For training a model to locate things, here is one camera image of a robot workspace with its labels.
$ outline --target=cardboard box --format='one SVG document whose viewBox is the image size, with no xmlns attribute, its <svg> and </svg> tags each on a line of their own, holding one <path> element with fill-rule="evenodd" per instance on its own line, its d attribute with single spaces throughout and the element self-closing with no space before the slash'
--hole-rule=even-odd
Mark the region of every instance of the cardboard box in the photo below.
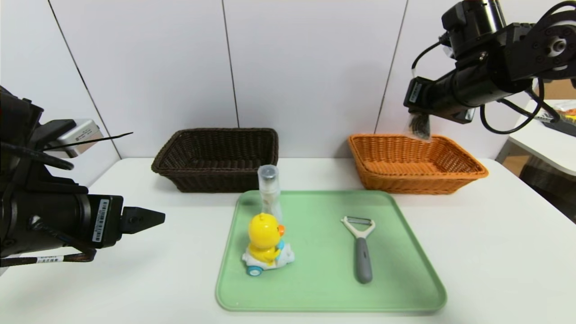
<svg viewBox="0 0 576 324">
<path fill-rule="evenodd" d="M 544 95 L 545 99 L 576 99 L 576 89 L 570 80 L 554 80 L 544 84 Z"/>
</svg>

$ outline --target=green tray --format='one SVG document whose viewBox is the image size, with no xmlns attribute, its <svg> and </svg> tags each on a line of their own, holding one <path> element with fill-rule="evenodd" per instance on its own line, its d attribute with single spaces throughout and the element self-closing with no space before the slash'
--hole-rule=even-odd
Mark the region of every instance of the green tray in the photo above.
<svg viewBox="0 0 576 324">
<path fill-rule="evenodd" d="M 229 311 L 423 312 L 439 310 L 446 290 L 394 199 L 382 191 L 284 191 L 284 241 L 295 262 L 246 274 L 241 260 L 258 191 L 240 196 L 222 260 L 216 298 Z M 344 216 L 370 218 L 373 280 L 354 277 L 354 237 Z"/>
</svg>

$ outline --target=plastic bag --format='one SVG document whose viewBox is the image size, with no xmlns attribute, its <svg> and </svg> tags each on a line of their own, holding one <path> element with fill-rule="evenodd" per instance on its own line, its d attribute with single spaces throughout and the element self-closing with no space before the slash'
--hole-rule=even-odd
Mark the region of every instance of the plastic bag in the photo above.
<svg viewBox="0 0 576 324">
<path fill-rule="evenodd" d="M 416 112 L 410 114 L 410 118 L 404 128 L 404 135 L 417 140 L 430 142 L 430 115 Z"/>
</svg>

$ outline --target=orange wicker basket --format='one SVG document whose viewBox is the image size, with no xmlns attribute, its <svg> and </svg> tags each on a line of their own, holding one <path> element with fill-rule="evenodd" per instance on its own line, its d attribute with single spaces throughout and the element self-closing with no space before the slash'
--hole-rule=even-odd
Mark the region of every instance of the orange wicker basket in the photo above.
<svg viewBox="0 0 576 324">
<path fill-rule="evenodd" d="M 366 189 L 399 194 L 451 194 L 488 176 L 470 153 L 443 136 L 431 142 L 402 135 L 357 134 L 348 138 Z"/>
</svg>

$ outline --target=barcode label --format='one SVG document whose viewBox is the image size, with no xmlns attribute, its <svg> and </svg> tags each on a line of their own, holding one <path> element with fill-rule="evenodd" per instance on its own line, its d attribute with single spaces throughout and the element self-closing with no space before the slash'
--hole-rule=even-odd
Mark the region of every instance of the barcode label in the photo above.
<svg viewBox="0 0 576 324">
<path fill-rule="evenodd" d="M 415 103 L 416 100 L 418 99 L 418 95 L 420 94 L 421 89 L 422 89 L 422 84 L 416 82 L 416 84 L 414 85 L 414 89 L 412 89 L 412 93 L 410 94 L 410 98 L 408 99 L 408 101 L 410 101 L 411 103 Z"/>
<path fill-rule="evenodd" d="M 36 263 L 63 262 L 64 255 L 53 255 L 51 257 L 36 257 Z"/>
<path fill-rule="evenodd" d="M 108 214 L 108 205 L 110 200 L 102 199 L 96 214 L 96 223 L 94 225 L 94 234 L 92 235 L 92 242 L 102 242 L 102 233 L 104 232 L 104 224 L 106 223 L 106 215 Z"/>
</svg>

